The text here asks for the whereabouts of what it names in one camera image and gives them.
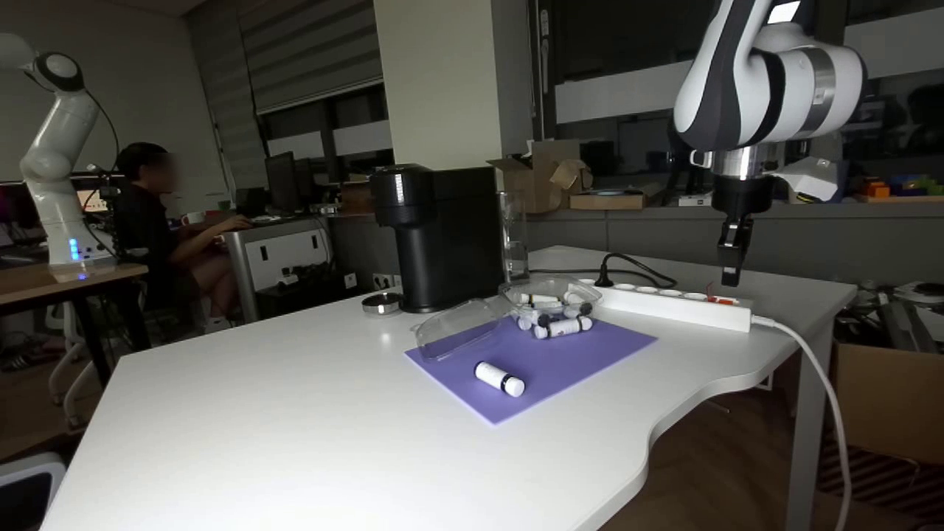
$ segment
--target white table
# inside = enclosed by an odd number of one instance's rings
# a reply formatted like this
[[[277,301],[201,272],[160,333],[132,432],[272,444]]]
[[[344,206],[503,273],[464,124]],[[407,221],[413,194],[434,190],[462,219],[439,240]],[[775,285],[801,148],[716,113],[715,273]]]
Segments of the white table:
[[[602,256],[548,248],[531,266]],[[643,260],[683,289],[720,276]],[[734,293],[828,362],[833,315],[854,288],[745,272]],[[42,529],[597,529],[645,483],[660,434],[796,349],[767,330],[600,316],[659,340],[492,427],[403,355],[427,317],[371,318],[344,300],[124,358]],[[823,395],[810,372],[789,529],[808,528],[812,512]]]

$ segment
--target purple cutting board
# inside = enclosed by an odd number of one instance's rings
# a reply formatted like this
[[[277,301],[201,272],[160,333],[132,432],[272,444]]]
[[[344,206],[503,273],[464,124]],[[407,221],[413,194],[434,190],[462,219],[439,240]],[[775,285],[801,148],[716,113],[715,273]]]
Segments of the purple cutting board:
[[[469,331],[443,342],[459,342]],[[438,362],[423,361],[419,349],[407,351],[429,376],[482,415],[499,424],[629,357],[655,337],[639,334],[600,320],[587,332],[549,339],[535,339],[504,318],[487,337],[462,347]],[[525,392],[513,398],[475,377],[475,366],[486,361],[525,382]]]

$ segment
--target ceiling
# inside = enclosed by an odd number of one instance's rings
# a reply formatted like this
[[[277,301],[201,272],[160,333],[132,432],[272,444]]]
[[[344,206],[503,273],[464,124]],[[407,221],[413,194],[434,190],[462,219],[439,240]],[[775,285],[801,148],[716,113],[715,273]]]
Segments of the ceiling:
[[[112,4],[120,4],[135,9],[143,9],[152,13],[178,17],[187,11],[203,4],[206,0],[108,0]]]

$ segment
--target black shirt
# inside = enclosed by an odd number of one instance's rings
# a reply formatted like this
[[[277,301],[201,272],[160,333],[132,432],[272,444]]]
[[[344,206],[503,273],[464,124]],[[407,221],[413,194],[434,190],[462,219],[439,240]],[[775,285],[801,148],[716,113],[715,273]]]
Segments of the black shirt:
[[[177,237],[167,226],[160,199],[140,186],[129,184],[115,200],[115,231],[123,248],[147,248],[142,261],[150,277],[172,274],[167,259],[177,247]]]

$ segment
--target white pillar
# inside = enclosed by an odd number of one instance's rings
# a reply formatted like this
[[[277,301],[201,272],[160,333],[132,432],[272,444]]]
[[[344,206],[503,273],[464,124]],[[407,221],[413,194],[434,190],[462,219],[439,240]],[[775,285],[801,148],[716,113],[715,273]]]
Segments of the white pillar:
[[[375,0],[398,163],[485,165],[527,150],[527,0]]]

